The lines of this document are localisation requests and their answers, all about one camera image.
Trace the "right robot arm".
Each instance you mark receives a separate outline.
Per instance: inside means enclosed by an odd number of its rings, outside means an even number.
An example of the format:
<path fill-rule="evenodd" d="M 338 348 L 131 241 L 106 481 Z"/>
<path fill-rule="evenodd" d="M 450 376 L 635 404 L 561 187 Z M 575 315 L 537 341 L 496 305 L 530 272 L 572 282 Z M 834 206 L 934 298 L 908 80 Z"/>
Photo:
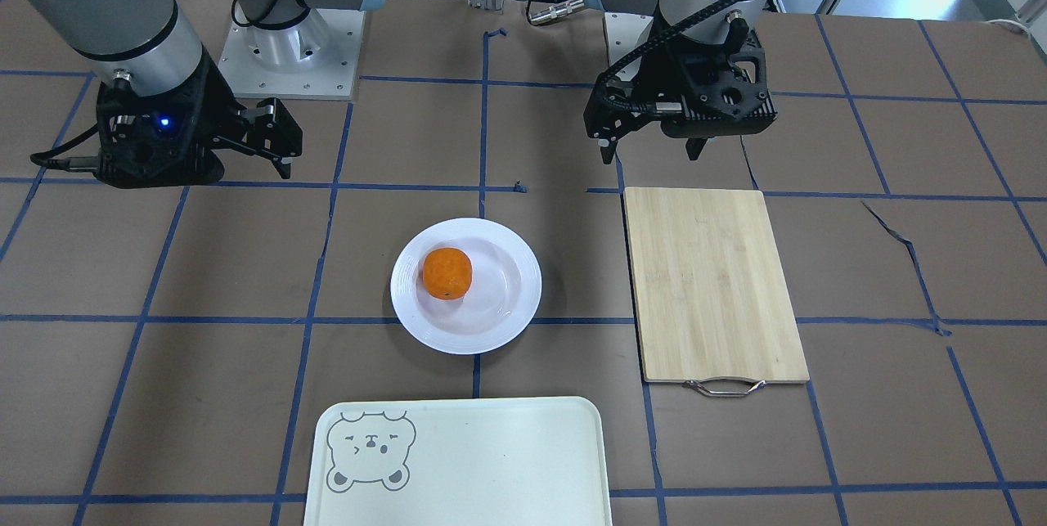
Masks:
<path fill-rule="evenodd" d="M 240 103 L 176 0 L 29 0 L 98 76 L 93 126 L 32 154 L 50 171 L 90 174 L 117 188 L 209 187 L 225 174 L 220 151 L 266 160 L 289 179 L 303 131 L 258 83 Z M 376 10 L 384 0 L 233 0 L 232 26 L 257 66 L 281 74 L 344 69 L 343 40 L 325 14 Z"/>

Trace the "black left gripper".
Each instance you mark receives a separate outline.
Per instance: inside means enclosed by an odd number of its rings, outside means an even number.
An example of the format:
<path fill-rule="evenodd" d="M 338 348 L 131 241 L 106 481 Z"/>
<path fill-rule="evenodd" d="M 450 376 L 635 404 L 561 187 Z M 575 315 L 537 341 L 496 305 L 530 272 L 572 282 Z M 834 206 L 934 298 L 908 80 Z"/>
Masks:
<path fill-rule="evenodd" d="M 714 44 L 680 34 L 641 56 L 631 81 L 591 90 L 583 123 L 603 165 L 612 165 L 621 138 L 652 120 L 666 136 L 687 139 L 685 154 L 695 162 L 709 138 L 760 133 L 777 119 L 756 32 L 745 19 L 726 27 Z"/>

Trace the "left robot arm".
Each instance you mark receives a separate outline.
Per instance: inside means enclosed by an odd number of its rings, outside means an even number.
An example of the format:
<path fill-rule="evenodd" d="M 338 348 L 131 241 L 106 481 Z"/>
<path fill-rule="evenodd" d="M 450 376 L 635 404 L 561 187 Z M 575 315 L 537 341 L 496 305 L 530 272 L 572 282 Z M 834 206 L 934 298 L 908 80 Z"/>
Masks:
<path fill-rule="evenodd" d="M 605 165 L 647 124 L 683 139 L 696 160 L 710 139 L 759 134 L 777 119 L 755 30 L 766 0 L 583 1 L 651 19 L 646 37 L 592 84 L 583 123 Z"/>

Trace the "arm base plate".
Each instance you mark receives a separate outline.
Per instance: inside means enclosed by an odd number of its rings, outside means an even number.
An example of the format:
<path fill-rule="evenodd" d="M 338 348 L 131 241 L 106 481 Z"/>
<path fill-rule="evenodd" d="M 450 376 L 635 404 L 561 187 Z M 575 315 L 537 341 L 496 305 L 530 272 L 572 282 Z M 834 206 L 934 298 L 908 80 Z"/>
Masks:
<path fill-rule="evenodd" d="M 216 64 L 236 97 L 351 101 L 362 53 L 365 10 L 312 9 L 298 25 L 233 25 Z"/>
<path fill-rule="evenodd" d="M 647 40 L 652 23 L 652 16 L 624 14 L 624 12 L 604 13 L 604 35 L 607 46 L 607 64 L 612 66 L 622 57 Z"/>

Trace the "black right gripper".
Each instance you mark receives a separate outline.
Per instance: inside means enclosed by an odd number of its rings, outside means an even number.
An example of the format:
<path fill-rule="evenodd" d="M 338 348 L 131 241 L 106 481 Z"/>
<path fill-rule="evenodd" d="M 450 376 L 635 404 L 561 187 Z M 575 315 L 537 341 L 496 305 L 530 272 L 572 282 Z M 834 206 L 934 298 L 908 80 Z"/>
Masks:
<path fill-rule="evenodd" d="M 150 97 L 130 85 L 102 83 L 95 177 L 117 188 L 205 187 L 224 175 L 214 150 L 269 161 L 283 180 L 303 154 L 303 130 L 282 100 L 243 109 L 208 52 L 186 82 Z"/>

